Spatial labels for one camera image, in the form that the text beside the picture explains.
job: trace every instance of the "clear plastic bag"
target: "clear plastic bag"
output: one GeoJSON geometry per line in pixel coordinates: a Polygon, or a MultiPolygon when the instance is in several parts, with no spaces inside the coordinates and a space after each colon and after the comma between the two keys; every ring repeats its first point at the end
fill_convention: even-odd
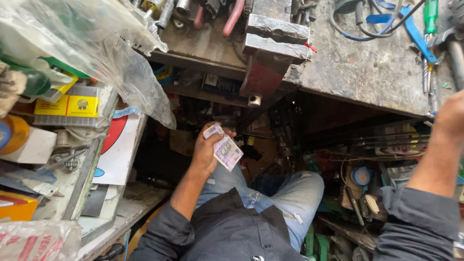
{"type": "Polygon", "coordinates": [[[68,261],[77,258],[81,227],[75,221],[0,223],[0,260],[68,261]]]}
{"type": "Polygon", "coordinates": [[[128,0],[15,0],[0,2],[0,23],[37,47],[37,57],[53,56],[116,88],[123,100],[175,129],[175,118],[145,55],[166,44],[156,27],[145,26],[128,0]]]}

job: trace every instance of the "rolled-up sleeve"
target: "rolled-up sleeve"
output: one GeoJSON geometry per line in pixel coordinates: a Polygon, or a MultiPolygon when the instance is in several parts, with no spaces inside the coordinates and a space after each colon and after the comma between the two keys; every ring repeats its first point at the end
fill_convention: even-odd
{"type": "Polygon", "coordinates": [[[375,261],[454,260],[458,203],[411,188],[382,188],[388,222],[379,237],[375,261]]]}
{"type": "Polygon", "coordinates": [[[147,232],[139,240],[129,261],[177,260],[183,247],[193,243],[194,232],[190,222],[170,204],[153,218],[147,232]]]}

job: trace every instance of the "person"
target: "person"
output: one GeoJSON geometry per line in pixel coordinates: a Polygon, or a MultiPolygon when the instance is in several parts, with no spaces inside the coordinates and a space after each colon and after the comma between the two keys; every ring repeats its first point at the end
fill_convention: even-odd
{"type": "MultiPolygon", "coordinates": [[[[300,246],[322,197],[321,177],[295,173],[271,197],[249,189],[238,166],[229,172],[213,157],[222,136],[204,139],[211,125],[200,132],[189,169],[129,260],[304,260],[300,246]]],[[[426,154],[406,187],[382,188],[388,221],[374,260],[453,260],[459,212],[451,197],[463,148],[461,91],[439,110],[426,154]]]]}

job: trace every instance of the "banknote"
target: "banknote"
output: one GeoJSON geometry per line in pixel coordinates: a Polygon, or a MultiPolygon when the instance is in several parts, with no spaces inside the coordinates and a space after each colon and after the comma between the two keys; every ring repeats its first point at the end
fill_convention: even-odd
{"type": "Polygon", "coordinates": [[[214,157],[218,159],[226,169],[232,171],[235,164],[237,164],[243,156],[243,152],[217,123],[206,129],[203,132],[203,137],[207,139],[214,133],[224,134],[224,138],[214,144],[214,157]]]}

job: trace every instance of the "ripped jeans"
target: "ripped jeans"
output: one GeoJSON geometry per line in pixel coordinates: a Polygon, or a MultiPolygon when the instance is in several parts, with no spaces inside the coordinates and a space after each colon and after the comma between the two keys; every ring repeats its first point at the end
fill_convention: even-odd
{"type": "Polygon", "coordinates": [[[254,208],[261,213],[272,205],[278,207],[284,213],[290,243],[297,252],[300,252],[301,244],[324,192],[324,181],[321,176],[310,171],[295,172],[285,178],[275,195],[268,197],[247,187],[239,165],[235,165],[232,172],[229,172],[218,163],[205,183],[196,207],[230,191],[233,187],[237,189],[247,209],[254,208]]]}

